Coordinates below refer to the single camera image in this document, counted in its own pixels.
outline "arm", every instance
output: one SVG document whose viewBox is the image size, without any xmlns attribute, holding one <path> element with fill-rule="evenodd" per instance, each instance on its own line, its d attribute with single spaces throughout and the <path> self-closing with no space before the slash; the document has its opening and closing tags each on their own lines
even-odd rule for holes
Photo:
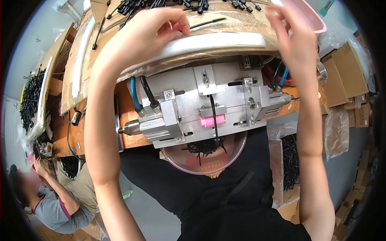
<svg viewBox="0 0 386 241">
<path fill-rule="evenodd" d="M 322 159 L 322 114 L 318 100 L 313 31 L 286 8 L 271 6 L 267 18 L 275 29 L 281 56 L 297 83 L 301 99 L 297 148 L 300 162 L 300 221 L 313 241 L 330 241 L 335 211 L 328 190 Z M 293 31 L 291 39 L 281 23 L 286 18 Z"/>
<path fill-rule="evenodd" d="M 42 160 L 37 158 L 34 160 L 32 167 L 36 170 L 37 174 L 43 177 L 49 186 L 54 189 L 58 194 L 60 200 L 63 202 L 69 215 L 73 215 L 79 209 L 79 202 L 65 189 L 58 181 L 53 178 L 48 171 L 42 165 Z"/>
<path fill-rule="evenodd" d="M 85 150 L 99 209 L 111 240 L 145 240 L 122 198 L 113 95 L 119 74 L 146 61 L 169 41 L 189 34 L 181 9 L 141 10 L 102 49 L 90 77 Z"/>
</svg>

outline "pink basket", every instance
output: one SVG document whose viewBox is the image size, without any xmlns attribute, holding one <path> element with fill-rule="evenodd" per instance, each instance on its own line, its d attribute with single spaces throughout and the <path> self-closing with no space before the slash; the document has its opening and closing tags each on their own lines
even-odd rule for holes
<svg viewBox="0 0 386 241">
<path fill-rule="evenodd" d="M 308 22 L 315 34 L 321 34 L 327 31 L 327 27 L 319 15 L 306 3 L 305 0 L 282 0 L 284 5 L 296 12 L 299 16 Z"/>
</svg>

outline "woman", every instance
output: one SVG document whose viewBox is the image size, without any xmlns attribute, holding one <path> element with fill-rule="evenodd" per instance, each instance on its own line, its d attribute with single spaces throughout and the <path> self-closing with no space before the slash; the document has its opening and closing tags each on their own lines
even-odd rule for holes
<svg viewBox="0 0 386 241">
<path fill-rule="evenodd" d="M 131 150 L 126 152 L 121 166 L 113 108 L 117 78 L 127 67 L 150 59 L 169 41 L 181 37 L 182 33 L 190 33 L 183 10 L 154 8 L 138 12 L 110 39 L 96 59 L 90 76 L 85 152 L 111 240 L 145 240 L 122 199 L 121 168 L 128 179 L 180 218 L 179 241 L 331 240 L 335 213 L 322 159 L 316 36 L 290 9 L 272 6 L 265 11 L 276 31 L 281 57 L 297 82 L 301 98 L 297 132 L 300 224 L 284 220 L 271 208 L 273 186 L 265 128 L 248 132 L 250 141 L 247 140 L 243 153 L 218 179 L 177 170 L 160 161 L 154 149 L 153 159 L 135 156 Z M 284 18 L 293 31 L 291 38 L 281 22 Z"/>
<path fill-rule="evenodd" d="M 40 158 L 34 160 L 28 171 L 11 166 L 10 178 L 22 208 L 29 207 L 48 228 L 62 234 L 74 233 L 87 227 L 95 216 L 97 199 L 94 185 L 85 163 L 75 180 L 68 178 L 58 164 L 60 184 L 44 168 Z M 47 186 L 39 188 L 39 177 Z"/>
</svg>

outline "gray shirt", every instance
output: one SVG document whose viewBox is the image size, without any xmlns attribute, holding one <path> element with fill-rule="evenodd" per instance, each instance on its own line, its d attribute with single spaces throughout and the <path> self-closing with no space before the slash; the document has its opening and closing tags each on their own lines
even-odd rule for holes
<svg viewBox="0 0 386 241">
<path fill-rule="evenodd" d="M 67 191 L 79 202 L 71 191 Z M 91 213 L 80 202 L 79 209 L 73 215 L 69 215 L 62 200 L 51 188 L 39 188 L 38 195 L 44 197 L 35 207 L 34 214 L 44 225 L 58 233 L 74 233 L 88 226 L 93 219 Z"/>
</svg>

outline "gray floor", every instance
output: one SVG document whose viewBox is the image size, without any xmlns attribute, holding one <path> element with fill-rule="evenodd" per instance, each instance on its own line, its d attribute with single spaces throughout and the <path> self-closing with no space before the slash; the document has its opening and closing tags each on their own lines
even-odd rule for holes
<svg viewBox="0 0 386 241">
<path fill-rule="evenodd" d="M 297 113 L 271 119 L 267 125 L 278 125 L 297 120 Z M 334 206 L 337 207 L 352 188 L 356 175 L 356 167 L 361 151 L 366 145 L 367 128 L 350 128 L 349 151 L 330 159 L 326 167 L 330 194 Z M 147 241 L 172 241 L 180 235 L 180 221 L 172 213 L 165 210 L 154 198 L 132 184 L 122 173 L 120 176 L 122 192 L 133 190 L 133 194 L 125 200 Z"/>
</svg>

